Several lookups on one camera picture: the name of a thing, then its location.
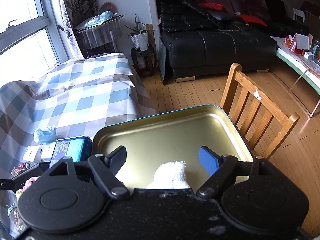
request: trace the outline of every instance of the bed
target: bed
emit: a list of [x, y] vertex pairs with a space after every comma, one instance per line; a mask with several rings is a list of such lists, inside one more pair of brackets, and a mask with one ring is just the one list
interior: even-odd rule
[[[10, 82], [0, 88], [0, 178], [11, 178], [27, 147], [36, 145], [38, 127], [55, 125], [61, 138], [93, 138], [105, 126], [154, 114], [122, 53], [69, 60], [38, 80]], [[17, 235], [7, 215], [14, 202], [13, 192], [0, 191], [0, 238]]]

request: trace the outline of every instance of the potted plant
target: potted plant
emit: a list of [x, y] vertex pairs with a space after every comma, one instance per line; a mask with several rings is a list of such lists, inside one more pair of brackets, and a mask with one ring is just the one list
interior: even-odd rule
[[138, 18], [138, 16], [137, 16], [137, 14], [135, 14], [135, 24], [136, 25], [134, 28], [130, 28], [126, 24], [124, 25], [132, 31], [128, 34], [128, 36], [130, 36], [130, 38], [134, 44], [135, 49], [138, 49], [140, 47], [139, 46], [139, 37], [140, 36], [144, 36], [144, 37], [146, 37], [146, 40], [148, 40], [148, 32], [146, 30], [144, 30], [144, 26], [146, 26], [146, 25], [142, 22], [138, 22], [137, 18]]

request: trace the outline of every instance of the bolt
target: bolt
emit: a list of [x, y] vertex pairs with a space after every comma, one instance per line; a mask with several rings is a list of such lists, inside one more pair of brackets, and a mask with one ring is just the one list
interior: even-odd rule
[[114, 187], [111, 190], [111, 193], [115, 196], [122, 196], [128, 193], [128, 190], [125, 187]]
[[199, 194], [203, 197], [211, 197], [214, 194], [214, 189], [212, 187], [202, 187], [199, 189]]

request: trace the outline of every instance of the wooden stool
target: wooden stool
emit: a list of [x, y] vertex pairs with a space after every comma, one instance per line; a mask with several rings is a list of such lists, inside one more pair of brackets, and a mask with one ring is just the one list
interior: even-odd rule
[[[152, 65], [152, 55], [154, 57], [155, 63]], [[151, 77], [153, 76], [154, 70], [156, 68], [156, 51], [154, 48], [149, 44], [148, 49], [145, 51], [141, 51], [140, 49], [131, 49], [131, 57], [134, 64], [134, 69], [141, 77]], [[146, 63], [146, 67], [143, 69], [139, 68], [138, 65], [138, 58], [143, 57]]]

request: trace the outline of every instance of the wooden chair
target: wooden chair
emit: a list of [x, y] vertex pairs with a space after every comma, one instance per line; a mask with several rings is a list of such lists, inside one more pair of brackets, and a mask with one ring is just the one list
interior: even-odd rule
[[[255, 146], [267, 130], [270, 125], [273, 117], [275, 117], [278, 122], [282, 125], [282, 129], [273, 140], [273, 142], [268, 146], [268, 148], [262, 154], [263, 157], [269, 159], [275, 151], [279, 148], [279, 146], [283, 143], [283, 141], [287, 138], [289, 133], [297, 124], [300, 116], [294, 112], [289, 117], [268, 97], [265, 93], [258, 87], [258, 85], [253, 82], [250, 78], [248, 78], [245, 74], [241, 72], [242, 67], [238, 63], [233, 63], [230, 68], [227, 84], [225, 90], [223, 92], [222, 100], [221, 100], [221, 108], [229, 115], [230, 108], [232, 102], [234, 100], [236, 89], [238, 83], [241, 84], [242, 90], [239, 96], [238, 103], [236, 104], [236, 108], [231, 117], [231, 121], [236, 126], [239, 122], [240, 116], [243, 112], [245, 104], [247, 103], [249, 93], [254, 95], [253, 102], [250, 106], [249, 112], [245, 117], [244, 123], [240, 128], [240, 135], [251, 149], [254, 155], [256, 152], [254, 150]], [[257, 129], [253, 133], [252, 138], [248, 141], [245, 138], [250, 126], [253, 123], [254, 118], [256, 117], [259, 108], [263, 104], [266, 107], [266, 112], [263, 115], [261, 123], [258, 125]]]

